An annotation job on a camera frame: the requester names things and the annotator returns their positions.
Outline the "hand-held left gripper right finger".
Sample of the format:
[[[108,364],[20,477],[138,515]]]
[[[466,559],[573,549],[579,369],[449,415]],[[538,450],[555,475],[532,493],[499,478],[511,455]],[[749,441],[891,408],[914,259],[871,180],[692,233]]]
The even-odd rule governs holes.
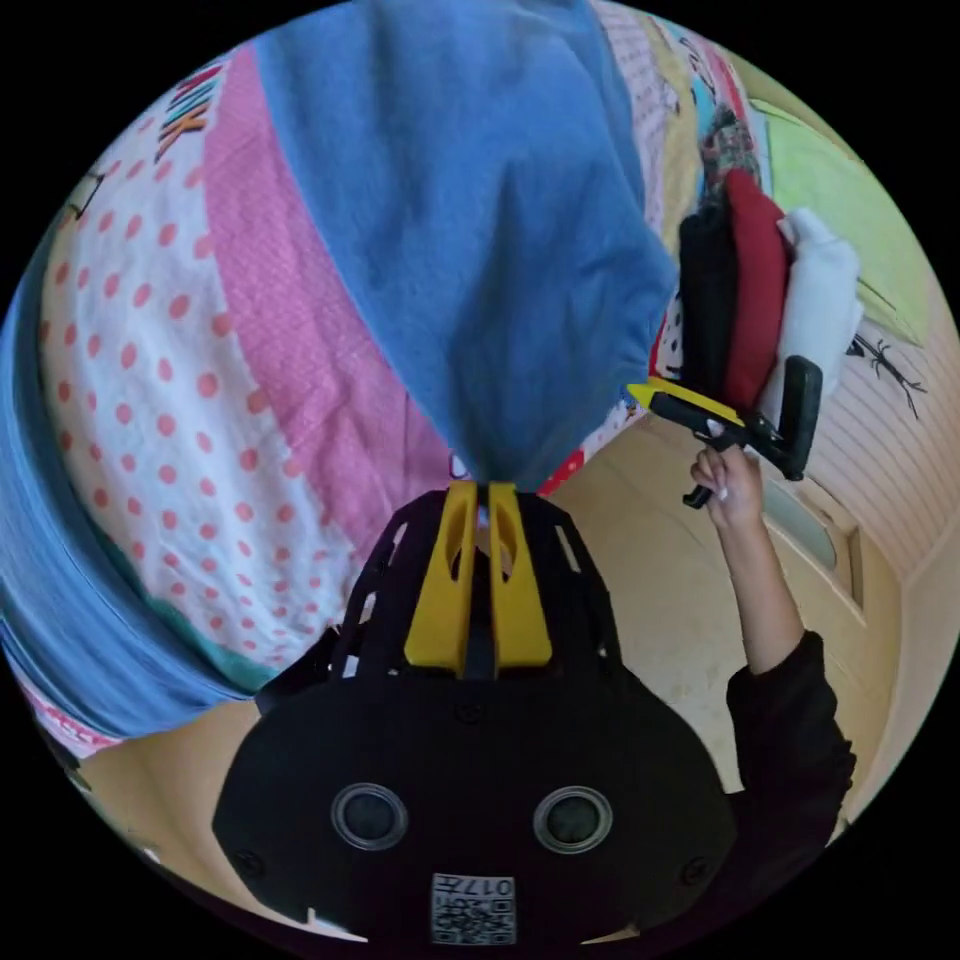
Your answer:
[[[533,557],[515,488],[488,487],[491,623],[499,667],[544,667],[552,657]]]

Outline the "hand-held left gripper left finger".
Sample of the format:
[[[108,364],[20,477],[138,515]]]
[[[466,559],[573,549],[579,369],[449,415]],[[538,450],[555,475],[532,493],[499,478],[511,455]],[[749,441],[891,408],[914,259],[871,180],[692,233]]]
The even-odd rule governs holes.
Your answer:
[[[412,667],[465,667],[477,508],[475,484],[456,481],[449,487],[404,646]]]

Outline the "person's right hand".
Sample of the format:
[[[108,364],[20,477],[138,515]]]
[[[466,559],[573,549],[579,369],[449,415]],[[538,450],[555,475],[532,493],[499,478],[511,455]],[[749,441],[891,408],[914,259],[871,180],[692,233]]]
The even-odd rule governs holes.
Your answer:
[[[742,532],[760,524],[763,483],[758,461],[738,445],[704,447],[692,467],[693,480],[711,494],[707,510],[720,533]]]

